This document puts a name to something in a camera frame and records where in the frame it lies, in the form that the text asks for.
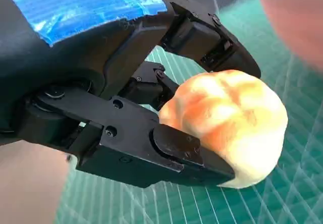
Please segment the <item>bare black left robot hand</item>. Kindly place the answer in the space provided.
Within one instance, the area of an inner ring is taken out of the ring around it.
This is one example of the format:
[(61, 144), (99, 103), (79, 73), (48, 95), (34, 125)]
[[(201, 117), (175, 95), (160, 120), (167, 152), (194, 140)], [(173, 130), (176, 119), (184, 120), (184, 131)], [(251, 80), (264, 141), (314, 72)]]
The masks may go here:
[(146, 188), (232, 180), (233, 169), (157, 112), (178, 85), (156, 46), (207, 72), (260, 78), (253, 57), (192, 0), (1, 0), (1, 142), (78, 159), (77, 170)]

